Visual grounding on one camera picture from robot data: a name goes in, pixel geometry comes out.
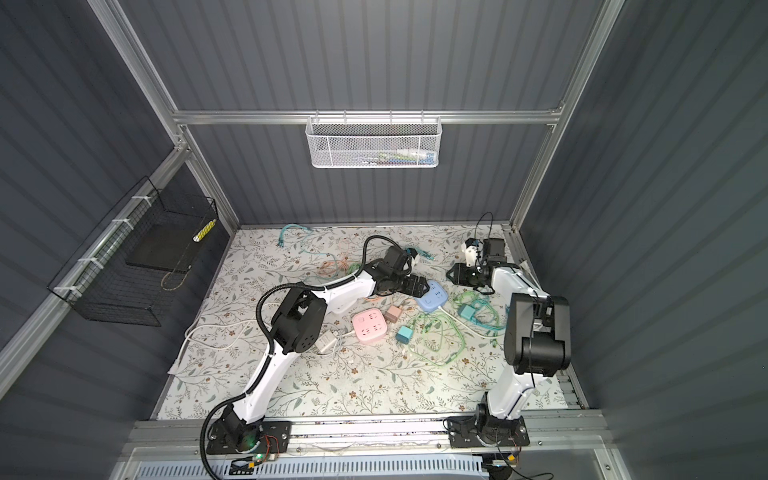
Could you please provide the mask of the teal USB charger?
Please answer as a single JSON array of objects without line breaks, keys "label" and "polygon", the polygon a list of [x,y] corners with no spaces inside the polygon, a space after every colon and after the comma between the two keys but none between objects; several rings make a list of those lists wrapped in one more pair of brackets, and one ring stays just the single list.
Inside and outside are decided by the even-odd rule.
[{"label": "teal USB charger", "polygon": [[476,311],[477,311],[477,309],[475,307],[473,307],[472,305],[470,305],[470,304],[463,304],[463,305],[461,305],[458,308],[457,313],[458,313],[458,315],[461,318],[463,318],[463,319],[465,319],[467,321],[471,321],[471,320],[473,320],[475,318]]},{"label": "teal USB charger", "polygon": [[395,340],[403,345],[408,345],[411,342],[413,335],[414,330],[411,327],[401,326],[395,334]]}]

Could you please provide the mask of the blue power strip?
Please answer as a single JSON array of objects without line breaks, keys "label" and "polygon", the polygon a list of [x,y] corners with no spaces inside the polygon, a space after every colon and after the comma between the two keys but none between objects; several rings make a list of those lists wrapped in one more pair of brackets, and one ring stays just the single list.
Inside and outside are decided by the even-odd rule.
[{"label": "blue power strip", "polygon": [[427,281],[428,290],[416,298],[416,303],[422,312],[430,314],[441,309],[449,300],[445,289],[436,281]]}]

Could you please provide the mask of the pink power strip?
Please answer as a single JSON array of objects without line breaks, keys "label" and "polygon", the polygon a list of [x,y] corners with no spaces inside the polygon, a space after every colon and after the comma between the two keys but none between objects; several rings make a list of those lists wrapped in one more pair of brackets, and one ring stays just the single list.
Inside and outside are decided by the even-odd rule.
[{"label": "pink power strip", "polygon": [[362,344],[372,344],[384,339],[388,325],[380,309],[371,308],[355,314],[352,325],[357,340]]}]

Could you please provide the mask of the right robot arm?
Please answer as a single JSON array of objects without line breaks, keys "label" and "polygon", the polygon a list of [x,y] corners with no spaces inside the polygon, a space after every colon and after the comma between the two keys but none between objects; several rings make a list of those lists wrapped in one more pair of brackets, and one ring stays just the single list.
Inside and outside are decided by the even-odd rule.
[{"label": "right robot arm", "polygon": [[446,278],[504,301],[506,323],[503,351],[506,365],[496,385],[479,405],[478,419],[503,424],[522,416],[538,383],[567,369],[571,361],[570,305],[552,296],[510,262],[501,238],[470,237],[463,244],[465,260],[454,264]]}]

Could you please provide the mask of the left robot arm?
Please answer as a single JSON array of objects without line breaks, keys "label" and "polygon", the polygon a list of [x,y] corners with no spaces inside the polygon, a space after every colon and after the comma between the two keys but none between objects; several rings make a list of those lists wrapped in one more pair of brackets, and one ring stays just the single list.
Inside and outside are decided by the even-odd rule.
[{"label": "left robot arm", "polygon": [[353,273],[324,285],[284,283],[267,290],[257,301],[255,320],[267,340],[257,370],[243,392],[212,409],[222,410],[220,420],[236,427],[260,424],[269,400],[291,364],[320,337],[325,317],[341,313],[358,300],[402,293],[421,298],[429,291],[428,280],[413,273],[418,253],[388,237],[373,235],[365,241],[383,240],[389,248],[382,258],[362,257]]}]

